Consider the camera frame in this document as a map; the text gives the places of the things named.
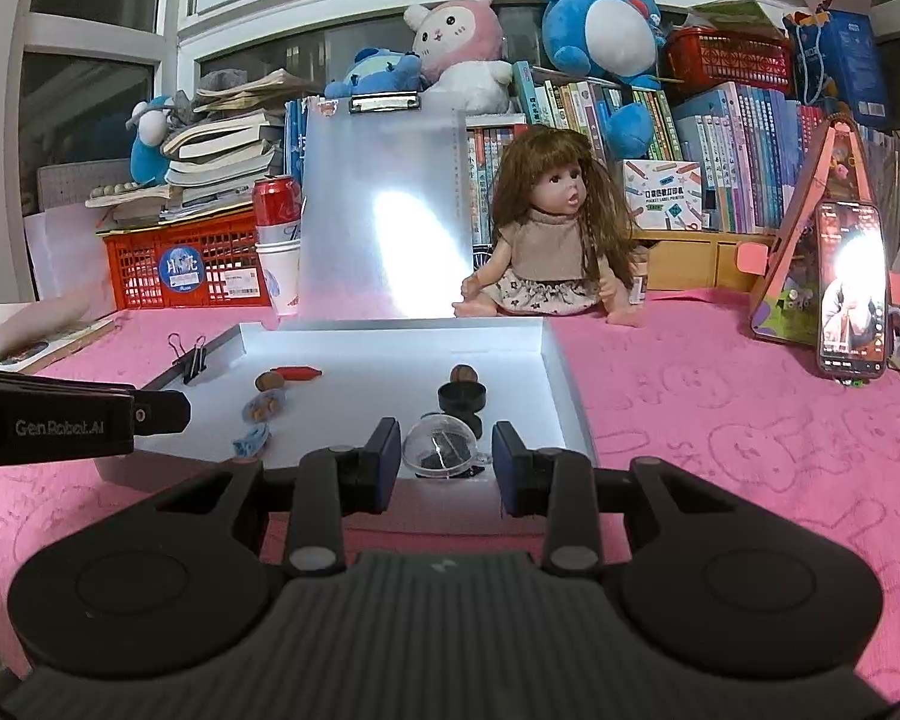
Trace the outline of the clear plastic dome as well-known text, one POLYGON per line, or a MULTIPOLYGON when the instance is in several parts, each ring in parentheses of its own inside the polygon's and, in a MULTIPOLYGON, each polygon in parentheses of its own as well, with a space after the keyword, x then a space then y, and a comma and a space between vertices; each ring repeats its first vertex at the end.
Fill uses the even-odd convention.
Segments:
POLYGON ((461 419, 430 413, 411 427, 401 460, 419 478, 468 478, 479 465, 478 439, 461 419))

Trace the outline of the black round cap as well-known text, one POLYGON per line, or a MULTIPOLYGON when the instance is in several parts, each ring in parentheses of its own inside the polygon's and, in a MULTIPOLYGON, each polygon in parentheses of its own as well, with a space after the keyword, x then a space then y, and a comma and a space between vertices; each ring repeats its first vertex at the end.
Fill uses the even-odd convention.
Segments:
POLYGON ((474 380, 452 380, 437 390, 439 406, 445 413, 471 413, 486 408, 487 390, 474 380))

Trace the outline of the black round lid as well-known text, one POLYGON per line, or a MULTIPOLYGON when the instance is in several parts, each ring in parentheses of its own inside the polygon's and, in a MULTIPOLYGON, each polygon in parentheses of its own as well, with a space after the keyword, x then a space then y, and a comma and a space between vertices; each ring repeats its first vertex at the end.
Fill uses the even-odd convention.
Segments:
POLYGON ((476 413, 463 413, 460 419, 466 426, 470 427, 471 433, 475 434, 476 439, 482 438, 482 421, 476 413))

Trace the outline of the open book on left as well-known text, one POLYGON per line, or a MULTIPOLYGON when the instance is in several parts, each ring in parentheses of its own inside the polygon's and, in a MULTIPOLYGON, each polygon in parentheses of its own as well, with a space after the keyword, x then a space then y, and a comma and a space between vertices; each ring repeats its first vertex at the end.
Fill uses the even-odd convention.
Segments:
POLYGON ((109 333, 116 307, 102 289, 0 304, 0 371, 37 372, 109 333))

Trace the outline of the grey cardboard box tray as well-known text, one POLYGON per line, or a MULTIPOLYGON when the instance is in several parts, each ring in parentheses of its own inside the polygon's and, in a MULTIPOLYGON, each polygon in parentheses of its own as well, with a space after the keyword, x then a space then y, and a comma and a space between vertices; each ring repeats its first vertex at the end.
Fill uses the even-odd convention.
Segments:
POLYGON ((596 454, 571 366, 546 320, 288 320, 274 330, 239 323, 217 335, 192 383, 173 369, 160 372, 152 387, 187 395, 187 430, 141 437, 134 454, 101 458, 95 468, 105 481, 153 493, 229 460, 261 372, 317 367, 318 379, 290 387, 263 452, 268 468, 294 466, 310 450, 362 444, 383 418, 411 429, 437 410, 437 390, 457 364, 486 385, 484 426, 510 422, 532 449, 596 454))

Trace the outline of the brown walnut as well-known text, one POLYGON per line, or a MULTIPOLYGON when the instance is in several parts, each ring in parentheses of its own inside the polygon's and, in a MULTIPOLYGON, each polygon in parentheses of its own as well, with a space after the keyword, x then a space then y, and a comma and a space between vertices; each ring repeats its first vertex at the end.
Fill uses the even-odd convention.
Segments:
POLYGON ((269 390, 283 390, 286 381, 283 374, 278 371, 265 371, 255 379, 255 387, 258 392, 269 392, 269 390))

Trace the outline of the red plastic basket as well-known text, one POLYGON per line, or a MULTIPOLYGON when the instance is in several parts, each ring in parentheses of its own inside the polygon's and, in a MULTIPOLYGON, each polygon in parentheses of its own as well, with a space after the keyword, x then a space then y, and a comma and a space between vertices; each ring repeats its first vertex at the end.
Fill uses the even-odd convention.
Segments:
POLYGON ((109 232, 102 242, 118 309, 269 304, 249 208, 109 232))

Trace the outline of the stack of books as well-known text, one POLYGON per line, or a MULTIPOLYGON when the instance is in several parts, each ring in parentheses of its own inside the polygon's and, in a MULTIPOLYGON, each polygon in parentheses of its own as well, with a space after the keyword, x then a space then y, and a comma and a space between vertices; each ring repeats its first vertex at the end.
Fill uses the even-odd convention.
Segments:
POLYGON ((172 110, 162 145, 170 160, 165 182, 141 187, 130 176, 94 188, 86 206, 102 215, 97 234, 183 223, 244 206, 256 181, 283 171, 286 106, 315 89, 283 68, 258 80, 224 68, 203 76, 191 94, 167 94, 172 110))

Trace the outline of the large black binder clip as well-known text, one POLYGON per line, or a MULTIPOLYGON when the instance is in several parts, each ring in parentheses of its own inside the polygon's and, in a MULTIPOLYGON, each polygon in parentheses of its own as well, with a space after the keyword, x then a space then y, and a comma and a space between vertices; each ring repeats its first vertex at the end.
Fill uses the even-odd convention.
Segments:
POLYGON ((427 413, 418 424, 413 460, 434 478, 472 478, 486 470, 478 439, 457 415, 427 413))

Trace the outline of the blue white plush toy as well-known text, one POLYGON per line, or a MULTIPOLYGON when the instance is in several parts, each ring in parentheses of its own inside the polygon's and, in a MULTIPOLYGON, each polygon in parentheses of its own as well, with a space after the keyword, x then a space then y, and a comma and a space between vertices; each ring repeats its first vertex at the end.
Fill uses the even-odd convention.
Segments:
POLYGON ((141 187, 165 182, 170 160, 162 153, 162 145, 169 136, 171 110, 169 96, 157 96, 150 101, 139 101, 126 121, 126 128, 134 132, 130 156, 131 181, 141 187))

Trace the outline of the small brown nut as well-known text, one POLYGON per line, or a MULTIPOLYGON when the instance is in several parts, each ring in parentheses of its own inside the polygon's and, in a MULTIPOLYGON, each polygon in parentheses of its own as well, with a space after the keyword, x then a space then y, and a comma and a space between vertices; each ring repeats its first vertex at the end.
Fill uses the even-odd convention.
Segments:
POLYGON ((450 372, 452 382, 478 382, 478 372, 468 364, 457 364, 450 372))

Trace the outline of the brown-haired baby doll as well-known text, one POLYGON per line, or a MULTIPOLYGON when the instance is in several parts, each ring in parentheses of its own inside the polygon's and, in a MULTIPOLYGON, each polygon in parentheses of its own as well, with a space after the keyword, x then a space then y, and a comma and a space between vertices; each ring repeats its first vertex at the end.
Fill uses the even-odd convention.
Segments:
POLYGON ((461 282, 455 316, 600 309, 611 325, 639 323, 628 202, 580 133, 532 125, 515 137, 497 171, 493 228, 493 253, 461 282))

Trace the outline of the colourful stationery box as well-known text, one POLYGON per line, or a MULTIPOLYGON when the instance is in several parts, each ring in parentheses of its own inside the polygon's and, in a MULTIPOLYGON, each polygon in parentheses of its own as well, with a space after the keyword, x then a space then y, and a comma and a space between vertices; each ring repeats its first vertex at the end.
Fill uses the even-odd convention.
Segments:
POLYGON ((622 185, 642 231, 701 231, 706 227, 701 166, 692 161, 627 160, 622 185))

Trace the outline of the small blue plush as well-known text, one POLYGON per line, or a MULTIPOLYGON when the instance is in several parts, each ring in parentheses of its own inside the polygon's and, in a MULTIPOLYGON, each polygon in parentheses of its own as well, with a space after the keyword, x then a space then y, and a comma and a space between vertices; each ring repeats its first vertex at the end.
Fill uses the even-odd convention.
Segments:
POLYGON ((366 47, 354 55, 351 68, 339 80, 326 85, 326 99, 352 98, 361 94, 422 91, 422 62, 414 52, 395 52, 366 47))

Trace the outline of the blue carton box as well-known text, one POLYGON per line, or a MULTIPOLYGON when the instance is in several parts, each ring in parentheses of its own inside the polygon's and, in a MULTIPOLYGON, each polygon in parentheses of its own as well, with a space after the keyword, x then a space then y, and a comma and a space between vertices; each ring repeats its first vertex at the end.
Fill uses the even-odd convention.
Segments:
POLYGON ((803 0, 784 18, 797 62, 798 96, 805 104, 839 99, 860 125, 889 127, 888 89, 871 0, 803 0))

